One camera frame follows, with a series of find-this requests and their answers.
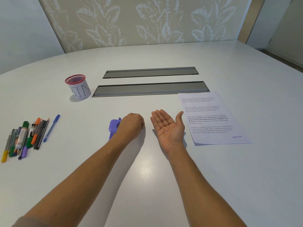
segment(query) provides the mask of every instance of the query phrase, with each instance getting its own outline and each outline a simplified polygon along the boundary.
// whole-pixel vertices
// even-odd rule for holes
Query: table
[[[199,75],[102,79],[107,70],[191,66]],[[301,226],[303,74],[238,41],[91,49],[1,75],[1,148],[24,120],[61,115],[39,151],[0,165],[1,226],[11,226],[104,145],[110,120],[130,112],[144,117],[146,131],[122,153],[79,226],[189,226],[149,119],[156,109],[175,117],[182,110],[178,95],[73,103],[64,80],[78,73],[92,92],[98,85],[205,81],[253,144],[194,146],[185,125],[190,156],[248,226]]]

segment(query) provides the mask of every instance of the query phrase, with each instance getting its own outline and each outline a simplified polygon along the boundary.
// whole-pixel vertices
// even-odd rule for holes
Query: person's left hand
[[[118,137],[125,138],[127,142],[131,142],[138,137],[144,127],[144,118],[140,114],[130,113],[121,120],[116,134]]]

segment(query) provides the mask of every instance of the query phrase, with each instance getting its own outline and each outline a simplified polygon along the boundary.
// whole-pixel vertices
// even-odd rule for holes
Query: open palm
[[[155,110],[152,113],[151,122],[157,131],[161,147],[169,153],[176,145],[183,145],[184,124],[182,122],[183,111],[176,116],[176,122],[164,110]]]

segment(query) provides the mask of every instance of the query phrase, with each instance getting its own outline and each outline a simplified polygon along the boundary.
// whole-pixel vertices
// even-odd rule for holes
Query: blue pen
[[[43,140],[44,143],[47,141],[47,139],[48,139],[49,135],[51,134],[51,131],[53,130],[53,128],[54,128],[56,122],[58,121],[59,117],[60,117],[60,115],[57,115],[57,116],[56,116],[56,118],[55,118],[53,124],[51,125],[51,128],[48,130],[48,133],[46,134],[46,136],[45,136],[45,138],[44,138],[44,140]]]

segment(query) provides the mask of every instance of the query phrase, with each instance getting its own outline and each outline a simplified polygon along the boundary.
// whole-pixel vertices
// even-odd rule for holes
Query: person's left arm
[[[100,193],[118,157],[144,125],[139,114],[124,117],[117,133],[24,217],[35,217],[56,227],[77,226]]]

